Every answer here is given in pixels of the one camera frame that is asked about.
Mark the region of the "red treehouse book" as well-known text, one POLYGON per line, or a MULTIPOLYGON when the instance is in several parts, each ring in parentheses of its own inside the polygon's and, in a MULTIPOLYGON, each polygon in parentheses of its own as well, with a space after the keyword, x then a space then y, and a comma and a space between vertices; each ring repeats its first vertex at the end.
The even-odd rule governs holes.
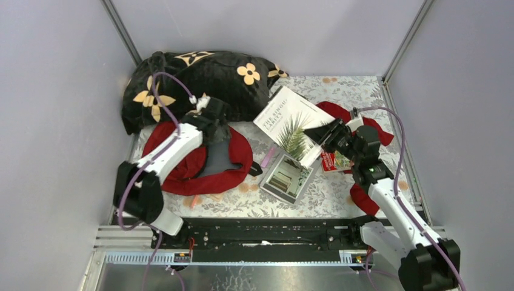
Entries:
POLYGON ((351 171, 352 162, 339 152, 322 152, 321 166, 324 173, 351 171))

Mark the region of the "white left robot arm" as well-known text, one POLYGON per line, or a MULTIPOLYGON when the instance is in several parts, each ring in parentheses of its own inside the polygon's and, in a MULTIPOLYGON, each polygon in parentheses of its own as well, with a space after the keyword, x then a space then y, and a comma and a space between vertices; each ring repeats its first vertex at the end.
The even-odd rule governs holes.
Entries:
POLYGON ((188 233, 183 219, 164 205, 162 185, 171 171, 192 151, 228 139, 229 105, 212 97, 196 102, 194 112, 174 120, 175 129, 160 145, 135 162, 122 162, 117 171, 113 205, 118 217, 123 213, 165 233, 165 242, 173 249, 183 248, 188 233))

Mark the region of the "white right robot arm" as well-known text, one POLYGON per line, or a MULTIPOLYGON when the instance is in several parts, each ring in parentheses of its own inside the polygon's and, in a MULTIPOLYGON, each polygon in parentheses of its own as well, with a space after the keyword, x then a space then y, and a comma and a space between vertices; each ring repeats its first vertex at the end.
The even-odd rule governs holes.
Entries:
POLYGON ((304 133, 327 152, 338 152, 353 162, 352 176, 383 211, 395 233, 376 220, 347 234, 351 247, 370 246, 398 271, 404 290, 452 290, 462 287, 460 248, 442 238, 408 203, 402 200, 398 182, 379 157, 377 129, 361 125, 352 130, 341 119, 306 129, 304 133))

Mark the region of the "white palm leaf book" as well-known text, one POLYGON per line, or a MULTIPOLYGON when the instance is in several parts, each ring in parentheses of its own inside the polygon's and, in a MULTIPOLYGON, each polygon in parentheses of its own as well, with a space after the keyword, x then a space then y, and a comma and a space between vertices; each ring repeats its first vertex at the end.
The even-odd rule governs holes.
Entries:
POLYGON ((253 123, 303 167, 310 167, 322 149, 304 131, 335 118, 286 86, 280 86, 253 123))

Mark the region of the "red student backpack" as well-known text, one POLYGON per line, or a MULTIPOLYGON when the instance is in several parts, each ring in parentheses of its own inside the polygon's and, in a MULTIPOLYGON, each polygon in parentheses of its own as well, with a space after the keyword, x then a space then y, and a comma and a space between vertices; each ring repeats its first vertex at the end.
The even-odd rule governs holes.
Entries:
POLYGON ((246 137, 229 130, 230 140, 189 153, 166 177, 162 190, 195 196, 223 193, 241 184, 256 163, 246 137))

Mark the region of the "grey interior photo book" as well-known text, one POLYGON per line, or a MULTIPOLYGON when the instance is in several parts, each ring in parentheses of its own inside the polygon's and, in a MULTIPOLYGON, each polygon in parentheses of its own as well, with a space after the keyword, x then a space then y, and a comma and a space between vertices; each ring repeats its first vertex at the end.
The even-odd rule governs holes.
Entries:
POLYGON ((315 172, 316 168, 304 167, 288 154, 282 153, 259 186, 278 200, 295 205, 302 198, 315 172))

